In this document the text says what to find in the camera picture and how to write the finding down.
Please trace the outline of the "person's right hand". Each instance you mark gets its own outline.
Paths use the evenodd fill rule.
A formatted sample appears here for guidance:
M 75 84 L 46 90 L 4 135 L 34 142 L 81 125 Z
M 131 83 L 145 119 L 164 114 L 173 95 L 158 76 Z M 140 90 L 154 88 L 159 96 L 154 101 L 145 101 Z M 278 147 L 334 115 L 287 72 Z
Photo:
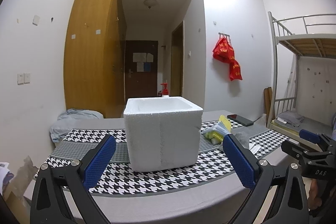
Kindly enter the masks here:
M 317 209 L 322 205 L 322 199 L 319 196 L 319 187 L 325 186 L 327 181 L 313 179 L 310 184 L 309 197 L 307 199 L 309 210 Z

